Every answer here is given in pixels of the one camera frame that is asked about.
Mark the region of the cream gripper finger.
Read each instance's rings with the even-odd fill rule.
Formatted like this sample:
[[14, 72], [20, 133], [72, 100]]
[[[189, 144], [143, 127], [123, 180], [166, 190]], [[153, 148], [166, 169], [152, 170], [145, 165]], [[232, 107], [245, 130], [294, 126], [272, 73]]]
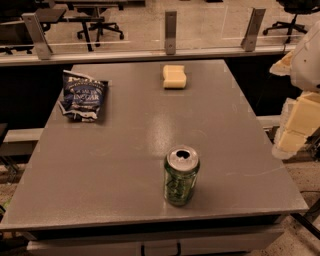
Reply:
[[283, 58], [274, 63], [269, 72], [273, 75], [277, 76], [286, 76], [290, 74], [291, 70], [291, 60], [292, 60], [293, 52], [288, 52]]
[[286, 160], [296, 155], [307, 139], [320, 127], [320, 94], [303, 92], [297, 99], [287, 98], [280, 115], [272, 154]]

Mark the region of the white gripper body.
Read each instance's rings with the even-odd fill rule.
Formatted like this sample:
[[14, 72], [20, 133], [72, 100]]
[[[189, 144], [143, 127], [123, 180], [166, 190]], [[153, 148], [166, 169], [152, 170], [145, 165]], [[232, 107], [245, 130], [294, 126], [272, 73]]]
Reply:
[[303, 91], [320, 91], [320, 21], [317, 21], [294, 49], [291, 83]]

